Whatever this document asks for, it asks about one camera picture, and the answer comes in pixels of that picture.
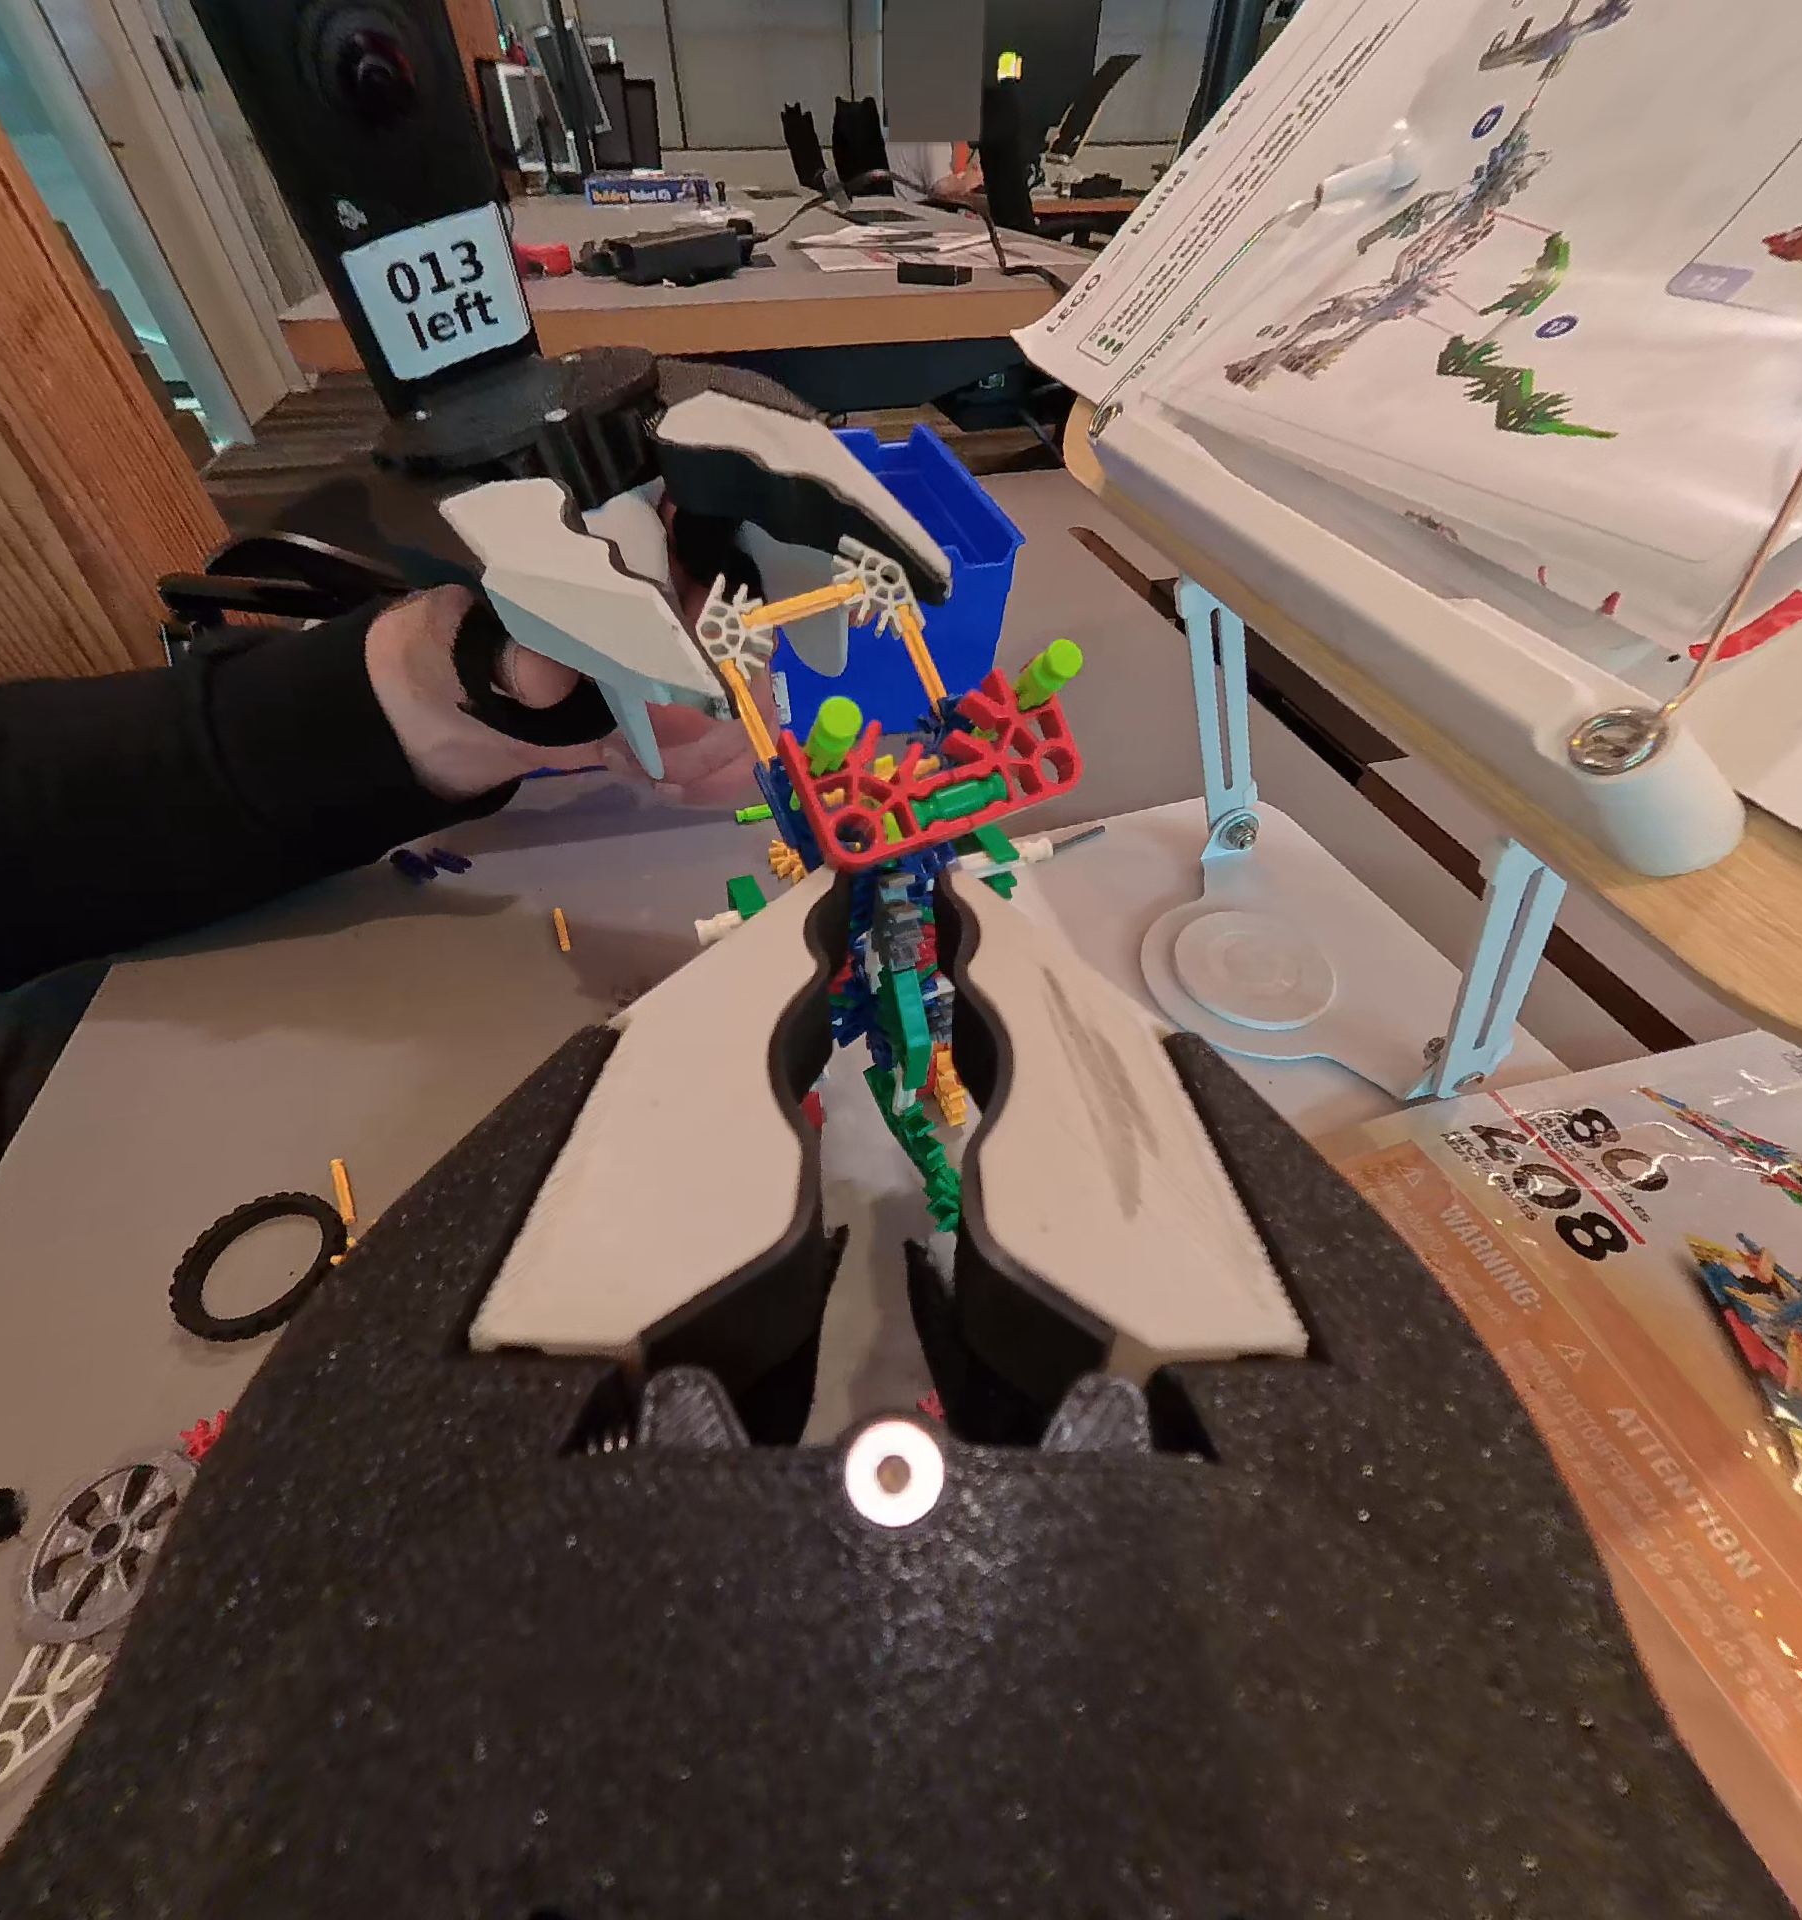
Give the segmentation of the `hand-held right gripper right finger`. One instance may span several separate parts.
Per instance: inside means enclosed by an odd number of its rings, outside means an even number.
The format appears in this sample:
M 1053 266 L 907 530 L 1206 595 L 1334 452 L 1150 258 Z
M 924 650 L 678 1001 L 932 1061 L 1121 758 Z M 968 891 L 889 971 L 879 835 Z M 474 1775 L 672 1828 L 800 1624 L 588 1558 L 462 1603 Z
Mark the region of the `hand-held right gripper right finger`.
M 957 1323 L 996 1373 L 1305 1356 L 1307 1334 L 1198 1113 L 1172 1032 L 1080 950 L 945 874 L 962 1152 Z

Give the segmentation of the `orange rod blue connector frame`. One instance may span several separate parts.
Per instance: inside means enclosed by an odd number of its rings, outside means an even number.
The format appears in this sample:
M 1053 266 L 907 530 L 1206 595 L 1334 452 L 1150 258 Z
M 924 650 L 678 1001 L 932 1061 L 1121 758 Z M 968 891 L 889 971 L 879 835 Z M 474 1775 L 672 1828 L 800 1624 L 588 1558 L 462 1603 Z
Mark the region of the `orange rod blue connector frame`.
M 827 586 L 813 586 L 808 595 L 792 595 L 786 599 L 747 599 L 745 586 L 728 589 L 725 585 L 711 589 L 701 616 L 698 616 L 698 639 L 711 654 L 730 702 L 738 706 L 738 718 L 750 737 L 750 750 L 758 756 L 755 776 L 778 779 L 778 744 L 781 733 L 771 733 L 765 706 L 758 702 L 758 676 L 768 670 L 771 635 L 792 628 L 797 616 L 821 616 L 821 612 L 842 612 L 851 628 L 865 628 L 879 635 L 894 635 L 907 646 L 913 670 L 928 697 L 928 715 L 924 723 L 924 737 L 940 726 L 940 706 L 957 700 L 928 655 L 924 639 L 924 609 L 907 585 L 900 562 L 859 548 L 858 541 L 842 541 L 832 561 L 832 580 Z M 1058 697 L 1061 683 L 1069 683 L 1082 665 L 1082 654 L 1069 639 L 1055 639 L 1044 650 L 1023 673 L 1015 697 L 1023 706 L 1047 702 Z

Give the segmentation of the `multicolour toy model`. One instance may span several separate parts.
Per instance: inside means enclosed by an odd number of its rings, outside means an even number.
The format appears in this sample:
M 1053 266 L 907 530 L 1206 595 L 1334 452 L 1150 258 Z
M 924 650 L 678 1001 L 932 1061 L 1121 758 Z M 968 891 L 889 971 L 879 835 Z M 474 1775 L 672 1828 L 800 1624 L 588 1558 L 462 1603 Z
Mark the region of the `multicolour toy model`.
M 944 1232 L 962 1220 L 962 1177 L 944 1132 L 966 1124 L 968 1096 L 953 1051 L 957 985 L 940 968 L 932 925 L 935 880 L 966 868 L 1014 897 L 1026 864 L 1102 832 L 1105 823 L 1091 823 L 1067 835 L 1014 838 L 986 824 L 851 880 L 847 958 L 830 982 L 832 1045 L 865 1040 L 865 1089 L 920 1175 L 928 1220 Z

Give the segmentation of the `red connector pair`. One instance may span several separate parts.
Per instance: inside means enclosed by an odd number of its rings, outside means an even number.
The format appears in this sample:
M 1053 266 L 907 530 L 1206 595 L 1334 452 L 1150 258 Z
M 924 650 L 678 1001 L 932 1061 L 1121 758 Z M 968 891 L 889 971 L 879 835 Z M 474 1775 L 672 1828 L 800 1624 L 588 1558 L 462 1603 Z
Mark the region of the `red connector pair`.
M 935 729 L 896 750 L 853 700 L 830 697 L 808 737 L 781 733 L 778 771 L 816 859 L 859 874 L 1072 791 L 1082 751 L 1058 697 L 1023 706 L 1015 686 L 988 673 L 940 706 Z

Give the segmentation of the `person's left forearm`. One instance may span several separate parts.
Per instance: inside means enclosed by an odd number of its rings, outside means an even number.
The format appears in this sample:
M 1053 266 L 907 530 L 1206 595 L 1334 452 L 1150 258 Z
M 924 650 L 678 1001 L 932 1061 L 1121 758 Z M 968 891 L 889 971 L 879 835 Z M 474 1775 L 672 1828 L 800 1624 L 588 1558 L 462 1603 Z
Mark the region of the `person's left forearm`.
M 375 608 L 0 686 L 0 992 L 205 928 L 469 814 L 368 683 Z

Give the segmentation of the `person's left hand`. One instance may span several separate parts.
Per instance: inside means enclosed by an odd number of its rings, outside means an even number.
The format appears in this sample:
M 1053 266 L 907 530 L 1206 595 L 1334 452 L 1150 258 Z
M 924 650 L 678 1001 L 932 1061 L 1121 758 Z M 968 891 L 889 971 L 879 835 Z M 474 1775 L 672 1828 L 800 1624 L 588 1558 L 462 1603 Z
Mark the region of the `person's left hand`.
M 755 750 L 745 718 L 706 715 L 692 706 L 650 706 L 660 771 L 647 776 L 622 733 L 562 750 L 534 750 L 489 729 L 462 708 L 451 646 L 469 586 L 428 586 L 382 609 L 365 632 L 371 692 L 400 737 L 416 779 L 443 799 L 471 799 L 537 770 L 588 771 L 683 810 L 739 810 L 759 799 Z

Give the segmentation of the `background office desk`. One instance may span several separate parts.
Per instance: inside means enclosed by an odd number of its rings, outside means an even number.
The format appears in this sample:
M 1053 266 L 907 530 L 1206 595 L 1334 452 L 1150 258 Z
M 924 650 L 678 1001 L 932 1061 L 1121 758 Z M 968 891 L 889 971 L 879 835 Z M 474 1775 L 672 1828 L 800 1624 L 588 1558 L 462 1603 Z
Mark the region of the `background office desk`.
M 588 205 L 579 195 L 534 195 L 513 203 L 516 237 L 567 246 L 664 228 L 673 212 L 650 205 Z M 840 228 L 827 212 L 805 212 L 781 237 L 768 243 L 771 266 L 739 267 L 694 289 L 622 284 L 598 274 L 556 274 L 529 282 L 529 307 L 545 351 L 593 345 L 642 345 L 672 355 L 733 355 L 755 348 L 853 348 L 924 340 L 1006 337 L 1055 304 L 1044 274 L 999 274 L 986 228 L 958 212 L 924 208 L 924 226 L 957 228 L 975 237 L 972 277 L 957 289 L 902 284 L 894 267 L 821 267 L 797 237 Z M 1044 263 L 1061 284 L 1096 266 L 1096 251 L 1055 246 L 1037 234 L 1006 234 L 1014 263 Z M 303 370 L 363 370 L 363 355 L 338 317 L 333 295 L 280 315 L 290 355 Z

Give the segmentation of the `black monitor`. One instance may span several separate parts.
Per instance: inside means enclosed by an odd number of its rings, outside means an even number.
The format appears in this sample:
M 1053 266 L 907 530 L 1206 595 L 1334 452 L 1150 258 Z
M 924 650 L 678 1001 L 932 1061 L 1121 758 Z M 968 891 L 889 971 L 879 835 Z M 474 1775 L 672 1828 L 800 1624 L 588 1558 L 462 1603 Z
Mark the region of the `black monitor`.
M 879 4 L 894 170 L 1001 140 L 1032 166 L 1100 69 L 1102 4 Z

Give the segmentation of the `wooden pillar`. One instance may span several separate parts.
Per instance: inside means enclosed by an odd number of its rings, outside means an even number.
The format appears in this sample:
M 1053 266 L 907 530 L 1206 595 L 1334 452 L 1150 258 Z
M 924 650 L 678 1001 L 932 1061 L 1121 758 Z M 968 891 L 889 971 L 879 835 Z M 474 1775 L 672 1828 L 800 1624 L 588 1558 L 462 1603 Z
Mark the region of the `wooden pillar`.
M 0 130 L 0 683 L 161 665 L 161 578 L 227 536 Z

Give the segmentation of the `black rubber tire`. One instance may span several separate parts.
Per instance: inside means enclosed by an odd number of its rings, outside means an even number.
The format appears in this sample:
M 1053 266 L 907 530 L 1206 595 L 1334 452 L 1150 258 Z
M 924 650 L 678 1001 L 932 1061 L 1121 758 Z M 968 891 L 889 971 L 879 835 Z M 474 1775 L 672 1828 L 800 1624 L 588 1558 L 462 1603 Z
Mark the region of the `black rubber tire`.
M 310 1220 L 320 1227 L 320 1250 L 306 1274 L 287 1288 L 277 1300 L 244 1315 L 219 1315 L 205 1302 L 209 1275 L 217 1263 L 250 1232 L 272 1220 Z M 287 1328 L 324 1275 L 352 1254 L 354 1240 L 350 1223 L 320 1193 L 310 1191 L 277 1191 L 238 1205 L 224 1212 L 205 1232 L 199 1232 L 171 1275 L 171 1313 L 197 1338 L 234 1345 L 255 1335 Z

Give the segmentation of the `printed toy packet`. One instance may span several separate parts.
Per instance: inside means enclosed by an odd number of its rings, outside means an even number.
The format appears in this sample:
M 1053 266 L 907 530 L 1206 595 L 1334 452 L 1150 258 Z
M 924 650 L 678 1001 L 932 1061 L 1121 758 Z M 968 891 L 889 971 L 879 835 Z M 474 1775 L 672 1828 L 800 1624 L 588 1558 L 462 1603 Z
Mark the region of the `printed toy packet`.
M 1802 1902 L 1802 1045 L 1348 1126 L 1587 1512 L 1683 1739 Z

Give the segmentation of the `white page holder clip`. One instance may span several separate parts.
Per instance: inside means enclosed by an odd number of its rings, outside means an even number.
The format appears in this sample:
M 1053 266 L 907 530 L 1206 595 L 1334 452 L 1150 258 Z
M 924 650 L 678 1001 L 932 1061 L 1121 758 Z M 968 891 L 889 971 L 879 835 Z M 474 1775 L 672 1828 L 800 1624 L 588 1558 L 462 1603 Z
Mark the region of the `white page holder clip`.
M 1719 864 L 1747 806 L 1694 733 L 1666 723 L 1646 756 L 1594 771 L 1569 751 L 1583 723 L 1642 706 L 1614 673 L 1411 561 L 1396 536 L 1322 517 L 1225 467 L 1156 408 L 1080 408 L 1082 457 L 1105 499 L 1245 628 L 1282 646 L 1375 726 L 1395 726 L 1503 829 L 1573 874 L 1664 881 Z

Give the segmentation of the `grey wheel hub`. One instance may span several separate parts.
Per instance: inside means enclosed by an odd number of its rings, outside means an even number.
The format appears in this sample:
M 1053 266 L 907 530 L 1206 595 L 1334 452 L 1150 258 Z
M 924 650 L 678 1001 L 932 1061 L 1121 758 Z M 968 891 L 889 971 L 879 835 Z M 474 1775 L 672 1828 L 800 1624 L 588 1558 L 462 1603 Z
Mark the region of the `grey wheel hub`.
M 22 1643 L 79 1643 L 117 1632 L 147 1590 L 197 1477 L 197 1459 L 157 1449 L 73 1485 L 22 1568 Z

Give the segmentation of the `instruction booklet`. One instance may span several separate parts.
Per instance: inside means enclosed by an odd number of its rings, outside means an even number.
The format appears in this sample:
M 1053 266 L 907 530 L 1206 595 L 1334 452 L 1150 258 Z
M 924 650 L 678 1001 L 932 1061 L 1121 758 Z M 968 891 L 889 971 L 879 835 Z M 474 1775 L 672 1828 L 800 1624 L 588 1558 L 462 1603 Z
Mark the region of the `instruction booklet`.
M 1701 655 L 1802 470 L 1802 4 L 1305 4 L 1023 348 Z

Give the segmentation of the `grey fan connector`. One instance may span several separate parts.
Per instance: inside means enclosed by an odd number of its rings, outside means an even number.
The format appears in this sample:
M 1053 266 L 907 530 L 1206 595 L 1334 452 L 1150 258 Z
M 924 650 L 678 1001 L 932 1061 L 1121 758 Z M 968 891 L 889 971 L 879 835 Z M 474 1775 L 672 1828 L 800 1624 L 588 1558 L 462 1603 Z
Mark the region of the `grey fan connector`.
M 88 1641 L 34 1641 L 0 1700 L 0 1792 L 58 1751 L 90 1714 L 119 1632 Z

